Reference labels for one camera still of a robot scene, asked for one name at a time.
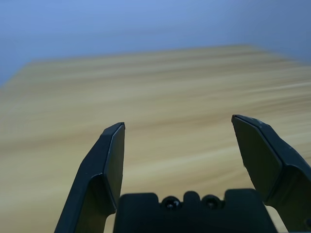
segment screw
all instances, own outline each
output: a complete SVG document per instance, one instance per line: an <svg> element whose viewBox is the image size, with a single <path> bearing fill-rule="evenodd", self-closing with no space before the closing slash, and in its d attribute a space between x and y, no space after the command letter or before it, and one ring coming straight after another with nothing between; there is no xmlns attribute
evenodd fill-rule
<svg viewBox="0 0 311 233"><path fill-rule="evenodd" d="M211 210L221 209L223 207L222 201L214 195L207 195L203 197L202 203Z"/></svg>
<svg viewBox="0 0 311 233"><path fill-rule="evenodd" d="M181 207L180 201L176 197L167 197L162 201L162 205L167 210L177 210Z"/></svg>

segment wooden table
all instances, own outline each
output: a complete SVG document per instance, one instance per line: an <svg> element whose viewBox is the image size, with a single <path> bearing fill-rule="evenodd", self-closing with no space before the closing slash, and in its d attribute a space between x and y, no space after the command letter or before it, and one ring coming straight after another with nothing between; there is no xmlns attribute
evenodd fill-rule
<svg viewBox="0 0 311 233"><path fill-rule="evenodd" d="M0 232L53 232L79 164L119 121L122 193L252 187L232 114L270 124L311 162L310 77L250 46L29 64L0 90Z"/></svg>

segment gray wall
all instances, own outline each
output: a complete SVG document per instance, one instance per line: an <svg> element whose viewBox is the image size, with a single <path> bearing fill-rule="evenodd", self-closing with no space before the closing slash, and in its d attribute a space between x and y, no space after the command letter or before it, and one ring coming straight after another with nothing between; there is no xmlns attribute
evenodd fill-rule
<svg viewBox="0 0 311 233"><path fill-rule="evenodd" d="M250 44L311 62L311 0L252 0L247 9Z"/></svg>
<svg viewBox="0 0 311 233"><path fill-rule="evenodd" d="M244 3L0 1L0 84L40 59L244 43Z"/></svg>

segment wood grain surface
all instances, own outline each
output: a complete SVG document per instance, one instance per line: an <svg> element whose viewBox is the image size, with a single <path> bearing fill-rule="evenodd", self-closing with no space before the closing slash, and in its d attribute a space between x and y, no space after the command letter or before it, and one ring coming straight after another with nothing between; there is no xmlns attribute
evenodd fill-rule
<svg viewBox="0 0 311 233"><path fill-rule="evenodd" d="M0 232L53 232L82 159L119 121L122 193L253 187L233 114L270 124L310 163L310 76L251 46L29 64L0 89Z"/></svg>

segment table surface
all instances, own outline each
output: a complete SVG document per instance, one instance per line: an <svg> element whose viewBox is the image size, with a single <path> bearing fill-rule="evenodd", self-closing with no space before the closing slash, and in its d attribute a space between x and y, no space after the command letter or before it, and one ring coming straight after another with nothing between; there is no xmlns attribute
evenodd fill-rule
<svg viewBox="0 0 311 233"><path fill-rule="evenodd" d="M122 193L253 187L233 114L270 124L311 162L310 76L251 46L29 64L0 89L0 232L53 232L82 159L120 121Z"/></svg>

